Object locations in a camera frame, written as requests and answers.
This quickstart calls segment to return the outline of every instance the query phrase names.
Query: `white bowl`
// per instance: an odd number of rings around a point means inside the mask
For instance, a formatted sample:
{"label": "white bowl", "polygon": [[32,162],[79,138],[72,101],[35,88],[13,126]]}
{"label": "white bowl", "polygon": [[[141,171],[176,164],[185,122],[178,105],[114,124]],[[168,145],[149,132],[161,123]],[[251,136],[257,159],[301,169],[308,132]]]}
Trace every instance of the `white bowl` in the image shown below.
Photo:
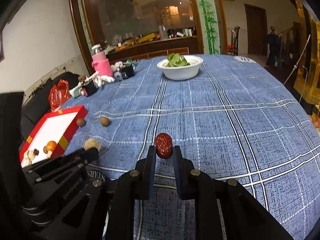
{"label": "white bowl", "polygon": [[189,66],[183,67],[166,67],[169,62],[168,59],[161,60],[157,67],[163,70],[165,76],[172,80],[188,80],[190,78],[195,77],[198,74],[200,64],[203,62],[203,59],[200,57],[192,56],[192,55],[184,55],[185,59]]}

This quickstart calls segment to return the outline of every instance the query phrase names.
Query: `lettuce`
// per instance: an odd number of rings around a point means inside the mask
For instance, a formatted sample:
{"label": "lettuce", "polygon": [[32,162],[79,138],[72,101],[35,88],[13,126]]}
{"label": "lettuce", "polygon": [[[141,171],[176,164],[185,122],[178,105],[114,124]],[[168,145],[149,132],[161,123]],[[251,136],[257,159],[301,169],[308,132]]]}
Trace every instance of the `lettuce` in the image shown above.
{"label": "lettuce", "polygon": [[169,62],[167,63],[166,67],[182,67],[190,65],[185,57],[180,56],[178,53],[172,53],[167,58]]}

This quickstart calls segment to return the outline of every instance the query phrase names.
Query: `table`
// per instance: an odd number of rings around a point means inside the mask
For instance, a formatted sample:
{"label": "table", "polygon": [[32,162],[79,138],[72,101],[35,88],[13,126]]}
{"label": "table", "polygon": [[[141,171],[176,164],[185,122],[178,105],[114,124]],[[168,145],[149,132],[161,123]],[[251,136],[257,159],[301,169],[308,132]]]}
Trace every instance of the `table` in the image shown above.
{"label": "table", "polygon": [[[156,57],[139,60],[130,79],[69,99],[64,108],[84,105],[88,114],[66,153],[96,138],[102,150],[91,168],[116,179],[166,132],[197,169],[237,179],[294,239],[303,239],[320,216],[320,138],[309,117],[257,63],[200,56],[191,80],[166,79],[156,67],[164,57]],[[101,116],[109,127],[100,125]],[[136,203],[135,239],[194,239],[194,202],[178,199],[171,160],[157,159],[154,186],[149,201]]]}

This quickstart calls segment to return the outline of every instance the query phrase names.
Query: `orange fruit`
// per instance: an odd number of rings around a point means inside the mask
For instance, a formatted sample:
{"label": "orange fruit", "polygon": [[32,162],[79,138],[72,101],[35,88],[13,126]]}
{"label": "orange fruit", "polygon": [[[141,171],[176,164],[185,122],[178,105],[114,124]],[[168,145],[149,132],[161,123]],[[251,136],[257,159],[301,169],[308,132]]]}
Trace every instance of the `orange fruit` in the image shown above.
{"label": "orange fruit", "polygon": [[55,141],[50,141],[47,143],[47,151],[52,151],[55,149],[57,146],[57,143]]}

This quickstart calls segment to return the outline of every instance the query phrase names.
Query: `wooden counter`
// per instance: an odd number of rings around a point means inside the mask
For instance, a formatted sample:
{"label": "wooden counter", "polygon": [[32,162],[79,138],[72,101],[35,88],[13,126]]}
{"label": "wooden counter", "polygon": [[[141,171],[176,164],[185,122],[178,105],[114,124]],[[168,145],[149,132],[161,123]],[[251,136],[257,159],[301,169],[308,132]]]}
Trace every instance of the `wooden counter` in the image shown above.
{"label": "wooden counter", "polygon": [[114,64],[116,61],[126,61],[128,58],[137,60],[166,56],[171,53],[183,55],[200,53],[197,36],[144,42],[119,51],[111,52],[107,55],[107,58],[109,59],[110,64]]}

